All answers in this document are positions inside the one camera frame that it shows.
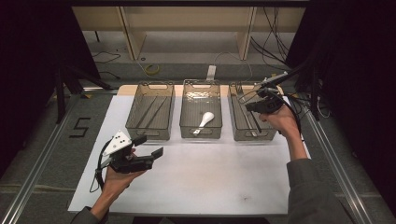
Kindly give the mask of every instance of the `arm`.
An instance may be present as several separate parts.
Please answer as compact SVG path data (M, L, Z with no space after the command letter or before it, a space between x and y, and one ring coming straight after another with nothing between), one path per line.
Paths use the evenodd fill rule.
M96 203L90 210L85 207L79 212L72 220L71 223L99 223L100 220L105 216L111 204L124 192L131 182L142 175L146 171L120 174L116 173L110 166L107 167L105 185L102 193L97 199Z
M294 116L285 106L274 114L261 114L262 121L285 136L290 152L287 165L290 182L289 223L347 223L347 214L328 186L320 181L308 159Z

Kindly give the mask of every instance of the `black device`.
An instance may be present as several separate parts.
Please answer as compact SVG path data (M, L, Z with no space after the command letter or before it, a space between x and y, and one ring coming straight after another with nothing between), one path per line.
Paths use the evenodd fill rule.
M139 138L133 140L133 144L138 146L147 141L147 137L142 135ZM155 160L163 155L163 147L155 150L150 156L143 157L130 157L131 147L125 147L121 150L110 155L111 162L110 166L117 173L129 174L138 171L149 170L152 168L152 164Z
M282 81L293 75L294 73L288 74L285 72L284 74L278 75L276 77L270 77L268 79L265 79L262 83L260 83L262 86L258 90L256 90L257 95L259 95L262 100L251 103L244 102L244 104L248 112L257 112L260 114L272 114L279 110L282 105L286 105L293 114L297 123L298 130L301 133L301 124L299 117L296 115L293 108L291 108L291 106L282 98L282 95L280 94L276 86L277 84L281 83Z
M148 138L146 135L141 135L135 139L131 139L129 144L126 147L123 147L114 153L109 155L109 158L102 163L102 157L105 149L113 140L110 139L102 148L102 151L99 156L98 165L95 170L95 178L98 182L100 188L102 189L105 182L102 178L102 170L107 167L108 165L113 168L114 171L117 173L129 174L138 171L145 171L150 170L152 168L152 164L155 160L160 158L163 155L163 147L155 150L151 153L150 156L143 156L143 157L134 157L131 156L131 149L132 147L137 147L143 143L145 143Z
M272 83L265 83L256 91L262 100L245 104L247 111L260 114L272 114L284 104L279 95L279 91Z

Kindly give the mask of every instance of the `white table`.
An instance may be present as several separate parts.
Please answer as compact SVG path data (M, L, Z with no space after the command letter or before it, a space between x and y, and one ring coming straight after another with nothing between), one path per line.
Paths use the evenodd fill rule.
M118 130L128 133L125 123L133 99L113 97L68 211L92 206L98 198L100 190L90 193L90 187L100 150ZM136 148L137 156L149 155L159 147L164 152L152 170L121 194L110 212L168 217L287 214L290 187L286 163L290 156L283 136L277 133L267 142L235 142L223 94L221 138L183 139L178 125L180 108L181 97L177 96L169 141Z

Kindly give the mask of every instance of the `white plastic utensil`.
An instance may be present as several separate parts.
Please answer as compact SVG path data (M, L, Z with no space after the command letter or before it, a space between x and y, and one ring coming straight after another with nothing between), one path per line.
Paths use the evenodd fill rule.
M198 134L202 128L205 127L205 125L212 120L215 117L215 115L212 112L206 112L204 113L204 115L202 116L202 121L201 124L199 125L200 129L195 130L195 132L193 134Z

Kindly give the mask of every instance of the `hand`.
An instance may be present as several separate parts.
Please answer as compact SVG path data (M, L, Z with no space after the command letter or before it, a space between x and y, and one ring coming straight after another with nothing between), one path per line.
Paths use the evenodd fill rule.
M259 118L262 122L270 122L270 124L275 129L281 131L285 137L296 134L300 135L296 120L290 109L285 105L282 105L280 109L272 114L260 114Z
M131 149L131 154L134 154L135 149ZM117 173L107 166L105 185L103 187L102 193L95 205L91 209L91 213L96 216L98 220L101 220L109 209L110 205L116 201L116 199L124 192L126 188L131 184L131 182L142 175L146 171L139 171L129 174Z
M132 148L131 149L131 154L135 157L134 152L136 149ZM137 178L138 176L142 175L146 171L139 171L139 172L134 172L134 173L129 173L129 174L121 174L117 173L111 168L110 166L107 167L107 172L106 172L106 179L105 179L105 185L103 187L103 192L102 194L108 194L112 196L119 196L120 194L123 193L123 191L128 188L128 186L131 184L131 182Z
M270 122L275 129L280 130L282 135L286 137L292 161L307 158L296 120L286 105L282 105L275 113L260 114L259 118L263 122Z

